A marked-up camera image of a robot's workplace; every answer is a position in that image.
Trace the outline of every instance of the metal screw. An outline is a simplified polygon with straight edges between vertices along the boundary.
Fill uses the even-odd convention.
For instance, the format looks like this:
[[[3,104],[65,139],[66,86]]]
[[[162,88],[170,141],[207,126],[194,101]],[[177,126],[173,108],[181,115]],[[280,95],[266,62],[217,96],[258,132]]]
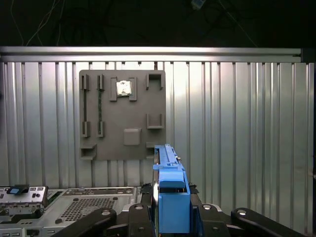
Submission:
[[[138,205],[138,206],[135,207],[135,209],[136,210],[141,210],[141,209],[143,209],[143,206],[142,205]]]
[[[209,209],[211,209],[212,207],[211,207],[210,205],[204,205],[203,208],[204,208],[205,210],[209,210]]]
[[[245,216],[247,212],[245,210],[238,210],[237,213],[239,215]]]
[[[103,216],[110,215],[110,212],[106,210],[106,211],[102,212],[102,215],[103,215]]]

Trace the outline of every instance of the horizontal metal bar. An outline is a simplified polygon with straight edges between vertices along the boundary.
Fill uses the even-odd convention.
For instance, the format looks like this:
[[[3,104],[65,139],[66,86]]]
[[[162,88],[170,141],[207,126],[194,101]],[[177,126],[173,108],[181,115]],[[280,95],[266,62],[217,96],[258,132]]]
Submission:
[[[288,56],[192,56],[192,55],[2,55],[2,62],[300,62],[300,57]]]
[[[291,48],[203,48],[203,47],[0,47],[5,55],[297,55]]]

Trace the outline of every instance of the corrugated metal wall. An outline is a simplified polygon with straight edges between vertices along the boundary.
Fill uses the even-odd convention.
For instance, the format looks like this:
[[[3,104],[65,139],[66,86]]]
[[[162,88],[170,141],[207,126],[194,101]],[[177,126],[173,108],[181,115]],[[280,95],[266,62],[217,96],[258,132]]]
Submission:
[[[79,72],[154,62],[1,63],[0,185],[138,186],[152,161],[79,159]],[[312,232],[314,65],[158,62],[167,141],[200,198]]]

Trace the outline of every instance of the dark ceiling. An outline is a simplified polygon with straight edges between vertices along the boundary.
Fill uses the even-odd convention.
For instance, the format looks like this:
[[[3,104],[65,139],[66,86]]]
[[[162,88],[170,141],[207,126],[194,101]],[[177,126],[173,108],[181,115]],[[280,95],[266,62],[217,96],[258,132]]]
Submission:
[[[206,0],[200,10],[193,10],[190,0],[13,3],[23,45],[314,47],[316,42],[314,0]],[[22,45],[11,6],[12,0],[0,1],[0,45]],[[47,23],[37,35],[42,20]]]

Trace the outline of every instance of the gray pegboard panel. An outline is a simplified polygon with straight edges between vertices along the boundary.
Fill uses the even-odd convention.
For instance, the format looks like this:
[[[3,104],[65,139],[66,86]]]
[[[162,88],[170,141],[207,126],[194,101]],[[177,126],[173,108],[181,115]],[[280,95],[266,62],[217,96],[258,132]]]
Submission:
[[[81,159],[151,159],[166,143],[164,71],[82,70]]]

